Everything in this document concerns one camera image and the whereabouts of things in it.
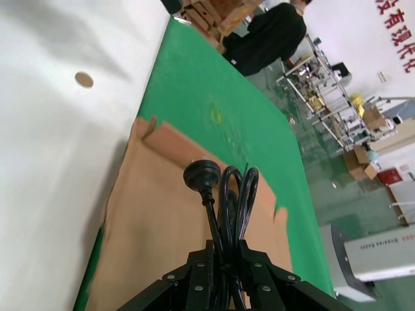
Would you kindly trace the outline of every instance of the green floor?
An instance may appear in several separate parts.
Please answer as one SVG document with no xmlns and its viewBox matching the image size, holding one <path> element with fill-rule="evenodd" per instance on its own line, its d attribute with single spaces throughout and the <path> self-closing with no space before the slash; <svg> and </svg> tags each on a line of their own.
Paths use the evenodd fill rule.
<svg viewBox="0 0 415 311">
<path fill-rule="evenodd" d="M 289 89 L 279 87 L 275 81 L 282 74 L 275 63 L 260 73 L 248 77 L 286 116 L 294 120 L 294 131 L 319 225 L 335 224 L 352 238 L 388 230 L 399 222 L 388 207 L 391 203 L 385 188 L 375 180 L 353 181 L 338 155 L 338 145 L 323 129 L 314 128 L 305 118 L 307 108 Z M 376 303 L 358 304 L 344 301 L 358 311 L 413 310 L 415 277 L 377 282 L 382 296 Z"/>
</svg>

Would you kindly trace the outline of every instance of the metal rack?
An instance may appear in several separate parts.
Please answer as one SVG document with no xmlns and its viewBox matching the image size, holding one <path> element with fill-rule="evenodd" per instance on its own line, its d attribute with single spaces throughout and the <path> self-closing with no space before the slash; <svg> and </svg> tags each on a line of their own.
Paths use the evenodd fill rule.
<svg viewBox="0 0 415 311">
<path fill-rule="evenodd" d="M 341 151 L 348 151 L 351 150 L 355 145 L 360 145 L 362 143 L 370 142 L 370 141 L 377 141 L 386 136 L 389 136 L 391 132 L 386 133 L 377 133 L 371 131 L 365 121 L 360 118 L 359 112 L 356 110 L 355 106 L 352 104 L 349 95 L 347 94 L 344 86 L 341 84 L 341 81 L 336 79 L 336 76 L 331 69 L 331 66 L 328 62 L 327 57 L 325 56 L 324 52 L 313 43 L 310 36 L 306 35 L 306 40 L 309 42 L 311 49 L 313 51 L 313 55 L 310 55 L 305 60 L 301 61 L 299 64 L 295 65 L 294 68 L 285 72 L 284 66 L 283 67 L 283 76 L 277 79 L 277 84 L 280 84 L 282 81 L 286 81 L 288 85 L 294 90 L 294 92 L 298 95 L 301 101 L 308 107 L 310 110 L 309 118 L 311 120 L 314 119 L 313 126 L 317 124 L 321 124 L 329 133 L 330 135 L 336 140 L 336 142 L 340 146 Z M 313 70 L 309 73 L 307 83 L 310 87 L 314 89 L 315 96 L 311 98 L 306 98 L 306 96 L 301 91 L 301 86 L 296 86 L 291 77 L 295 74 L 297 77 L 301 77 L 300 71 L 304 72 L 310 67 L 314 67 Z M 323 109 L 315 110 L 312 105 L 310 105 L 310 100 L 315 98 L 322 98 L 323 94 L 320 89 L 321 84 L 327 84 L 330 82 L 331 91 L 339 91 L 341 97 L 345 100 L 346 105 L 343 107 L 336 109 L 335 111 L 329 112 L 324 114 L 328 111 L 327 106 L 324 104 L 322 100 L 321 103 L 323 105 Z M 385 101 L 387 104 L 393 100 L 410 100 L 414 99 L 414 97 L 390 97 L 384 98 L 379 97 L 375 98 L 372 97 L 364 106 L 371 106 L 371 105 L 378 105 L 378 103 Z M 350 110 L 352 112 L 352 117 L 354 117 L 354 121 L 357 121 L 357 124 L 353 129 L 349 129 L 348 125 L 346 124 L 345 120 L 342 118 L 340 113 L 343 111 Z"/>
</svg>

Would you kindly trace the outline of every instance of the cardboard sheet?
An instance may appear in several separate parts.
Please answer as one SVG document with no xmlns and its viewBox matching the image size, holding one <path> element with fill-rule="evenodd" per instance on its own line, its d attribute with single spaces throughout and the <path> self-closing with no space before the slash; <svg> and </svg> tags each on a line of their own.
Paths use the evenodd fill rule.
<svg viewBox="0 0 415 311">
<path fill-rule="evenodd" d="M 145 125 L 140 119 L 134 124 L 108 200 L 88 311 L 115 310 L 211 238 L 199 193 L 185 186 L 183 168 L 143 144 Z M 251 249 L 267 252 L 275 265 L 291 271 L 287 211 L 281 209 L 275 219 L 255 203 L 245 238 Z"/>
</svg>

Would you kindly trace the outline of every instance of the brown cardboard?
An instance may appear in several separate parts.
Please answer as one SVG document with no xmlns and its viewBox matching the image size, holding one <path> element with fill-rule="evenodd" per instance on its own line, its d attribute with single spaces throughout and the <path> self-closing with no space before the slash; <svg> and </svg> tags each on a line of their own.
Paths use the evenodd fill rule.
<svg viewBox="0 0 415 311">
<path fill-rule="evenodd" d="M 196 29 L 204 38 L 205 40 L 212 45 L 217 51 L 222 53 L 224 47 L 222 46 L 221 42 L 218 39 L 214 38 L 208 31 L 212 29 L 212 27 L 208 28 L 208 31 L 204 30 L 186 11 L 182 13 L 182 17 L 191 22 L 191 26 Z"/>
<path fill-rule="evenodd" d="M 203 29 L 204 31 L 208 31 L 209 24 L 203 19 L 202 16 L 193 8 L 186 8 L 186 13 L 192 17 L 194 20 L 194 23 L 197 23 L 197 25 Z"/>
<path fill-rule="evenodd" d="M 369 154 L 362 146 L 354 146 L 353 151 L 355 152 L 357 160 L 360 164 L 370 163 Z"/>
<path fill-rule="evenodd" d="M 185 186 L 183 168 L 143 144 L 143 124 L 138 119 L 133 125 L 108 199 L 111 213 L 106 215 L 87 311 L 117 309 L 184 264 L 190 251 L 204 248 L 205 239 L 211 238 L 200 195 Z M 255 201 L 245 238 L 251 249 L 267 252 L 273 264 L 292 271 L 287 217 L 287 210 L 280 209 L 273 220 Z"/>
<path fill-rule="evenodd" d="M 221 171 L 228 166 L 166 122 L 163 122 L 149 137 L 145 138 L 144 143 L 182 168 L 185 168 L 192 161 L 205 158 L 218 163 Z M 274 212 L 276 197 L 261 173 L 259 173 L 256 201 L 263 207 L 267 207 L 271 214 Z"/>
<path fill-rule="evenodd" d="M 385 127 L 386 120 L 376 107 L 366 108 L 363 114 L 363 121 L 371 131 Z"/>
<path fill-rule="evenodd" d="M 210 0 L 210 3 L 218 12 L 221 20 L 224 20 L 243 2 L 241 0 Z"/>
<path fill-rule="evenodd" d="M 364 170 L 364 173 L 371 179 L 375 179 L 377 176 L 377 169 L 372 165 L 368 165 L 366 169 Z"/>
<path fill-rule="evenodd" d="M 222 18 L 220 17 L 220 15 L 215 10 L 215 8 L 213 7 L 213 5 L 210 3 L 209 0 L 201 0 L 200 3 L 202 3 L 203 7 L 206 9 L 209 15 L 213 18 L 216 24 L 219 24 L 222 21 Z"/>
<path fill-rule="evenodd" d="M 356 153 L 352 150 L 343 154 L 344 162 L 348 168 L 350 175 L 355 180 L 361 180 L 366 177 L 362 165 L 359 163 Z"/>
<path fill-rule="evenodd" d="M 355 180 L 376 177 L 376 168 L 370 164 L 368 154 L 363 147 L 355 146 L 353 150 L 344 153 L 343 158 L 350 175 Z"/>
<path fill-rule="evenodd" d="M 213 17 L 201 3 L 195 3 L 193 8 L 195 8 L 195 10 L 200 14 L 200 16 L 203 17 L 205 21 L 207 21 L 209 25 L 213 25 L 215 23 L 215 19 L 213 19 Z"/>
</svg>

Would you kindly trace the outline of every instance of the black clothing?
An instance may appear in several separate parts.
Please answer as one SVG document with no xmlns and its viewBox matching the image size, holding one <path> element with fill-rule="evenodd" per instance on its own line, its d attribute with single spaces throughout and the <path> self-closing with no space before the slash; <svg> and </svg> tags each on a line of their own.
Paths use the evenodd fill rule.
<svg viewBox="0 0 415 311">
<path fill-rule="evenodd" d="M 249 34 L 224 38 L 224 57 L 244 76 L 257 73 L 278 58 L 288 60 L 303 40 L 307 27 L 296 9 L 282 3 L 253 18 Z"/>
</svg>

